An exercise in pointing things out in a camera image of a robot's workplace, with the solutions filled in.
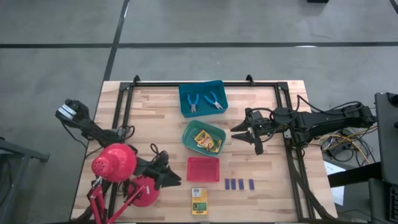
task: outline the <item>concrete floor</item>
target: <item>concrete floor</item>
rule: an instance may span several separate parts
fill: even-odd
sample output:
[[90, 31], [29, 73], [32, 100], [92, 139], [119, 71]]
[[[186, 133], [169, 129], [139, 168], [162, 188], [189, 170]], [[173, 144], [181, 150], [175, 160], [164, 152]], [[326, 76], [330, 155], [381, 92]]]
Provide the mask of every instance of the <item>concrete floor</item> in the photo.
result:
[[[0, 44], [111, 43], [122, 4], [0, 0]], [[388, 0], [137, 0], [129, 5], [121, 42], [398, 41], [397, 19]], [[68, 220], [84, 149], [54, 113], [72, 98], [94, 115], [109, 51], [0, 49], [0, 136], [51, 154], [47, 164], [31, 162], [15, 223]], [[351, 100], [372, 106], [376, 92], [397, 91], [397, 57], [398, 47], [119, 49], [110, 79], [242, 80], [251, 74], [305, 80], [320, 108]], [[365, 140], [379, 160], [377, 135]]]

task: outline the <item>red basket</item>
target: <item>red basket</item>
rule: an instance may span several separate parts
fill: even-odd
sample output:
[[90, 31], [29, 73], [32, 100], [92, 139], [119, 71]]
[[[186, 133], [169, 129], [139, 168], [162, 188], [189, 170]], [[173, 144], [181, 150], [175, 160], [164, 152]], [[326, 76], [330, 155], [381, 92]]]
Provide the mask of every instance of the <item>red basket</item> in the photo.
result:
[[212, 157], [189, 157], [187, 180], [195, 182], [219, 182], [220, 160]]

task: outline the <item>blue-handled pliers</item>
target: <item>blue-handled pliers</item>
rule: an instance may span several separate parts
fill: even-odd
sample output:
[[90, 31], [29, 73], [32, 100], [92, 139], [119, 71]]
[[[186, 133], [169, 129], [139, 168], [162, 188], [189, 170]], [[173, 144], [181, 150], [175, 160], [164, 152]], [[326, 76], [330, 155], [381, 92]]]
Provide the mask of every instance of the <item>blue-handled pliers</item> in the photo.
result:
[[211, 99], [209, 99], [207, 96], [205, 96], [205, 100], [206, 100], [207, 102], [209, 102], [209, 104], [215, 105], [215, 107], [216, 107], [218, 110], [223, 109], [223, 107], [218, 103], [217, 96], [213, 93], [213, 91], [211, 91], [210, 93], [211, 93], [211, 95], [213, 96], [214, 101], [212, 101]]
[[197, 104], [199, 100], [199, 93], [197, 93], [197, 98], [194, 103], [192, 103], [190, 95], [188, 94], [188, 103], [191, 106], [191, 113], [196, 113], [197, 112]]

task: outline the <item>wooden tabletop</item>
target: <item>wooden tabletop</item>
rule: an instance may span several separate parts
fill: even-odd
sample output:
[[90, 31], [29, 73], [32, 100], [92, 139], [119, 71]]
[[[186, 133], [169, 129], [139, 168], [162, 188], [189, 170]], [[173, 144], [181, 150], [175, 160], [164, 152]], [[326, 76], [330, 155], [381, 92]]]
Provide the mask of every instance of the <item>wooden tabletop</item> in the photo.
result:
[[[303, 81], [287, 81], [292, 104], [297, 104], [296, 95], [307, 99]], [[110, 129], [113, 121], [120, 82], [104, 82], [95, 122], [103, 129]], [[289, 222], [296, 221], [289, 170], [281, 134], [264, 143], [264, 154], [257, 156], [254, 145], [231, 139], [232, 127], [243, 121], [246, 107], [276, 107], [273, 88], [226, 87], [229, 108], [223, 114], [184, 118], [180, 111], [177, 87], [134, 88], [129, 124], [136, 132], [126, 143], [138, 149], [138, 156], [151, 160], [154, 153], [149, 144], [156, 143], [159, 150], [170, 156], [172, 170], [181, 178], [181, 186], [160, 190], [156, 203], [150, 207], [128, 207], [119, 217], [120, 222]], [[119, 123], [122, 123], [124, 105]], [[300, 111], [310, 111], [300, 105]], [[224, 129], [227, 135], [220, 159], [220, 182], [197, 183], [187, 181], [187, 159], [204, 156], [187, 149], [181, 143], [183, 131], [189, 121], [197, 119]], [[88, 153], [97, 149], [98, 143], [90, 143]], [[91, 155], [84, 163], [72, 218], [78, 217], [89, 206], [86, 194], [94, 174], [91, 163], [99, 153]], [[319, 147], [305, 149], [304, 157], [310, 188], [326, 210], [336, 215], [326, 170]], [[224, 179], [244, 180], [244, 190], [225, 190]], [[254, 179], [255, 190], [249, 189], [249, 179]], [[191, 213], [191, 188], [208, 189], [208, 215], [193, 216]], [[301, 193], [303, 210], [305, 199]], [[118, 197], [116, 210], [123, 204]]]

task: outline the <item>teal tray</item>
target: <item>teal tray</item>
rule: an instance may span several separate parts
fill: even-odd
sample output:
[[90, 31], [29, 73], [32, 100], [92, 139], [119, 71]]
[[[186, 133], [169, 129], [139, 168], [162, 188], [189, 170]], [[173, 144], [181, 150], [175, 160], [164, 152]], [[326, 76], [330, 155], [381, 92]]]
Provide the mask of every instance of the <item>teal tray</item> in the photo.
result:
[[[198, 143], [194, 140], [194, 137], [198, 135], [201, 130], [205, 130], [213, 138], [222, 140], [220, 151], [218, 151], [218, 153], [208, 152], [206, 151], [206, 149], [197, 146]], [[226, 134], [224, 130], [197, 120], [189, 122], [187, 127], [185, 128], [184, 133], [182, 134], [182, 143], [187, 148], [211, 157], [216, 157], [222, 152], [225, 139]]]
[[[224, 113], [228, 109], [228, 102], [225, 95], [224, 83], [221, 80], [201, 82], [193, 84], [183, 84], [178, 87], [178, 92], [180, 93], [180, 106], [181, 113], [186, 118], [192, 118], [195, 116], [204, 116], [211, 114]], [[211, 92], [213, 92], [218, 99], [218, 103], [223, 107], [223, 109], [218, 110], [214, 105], [209, 104], [205, 100], [205, 96], [214, 100]], [[199, 100], [197, 104], [197, 112], [191, 113], [191, 106], [188, 103], [188, 94], [192, 103], [196, 100], [197, 93], [199, 94]]]

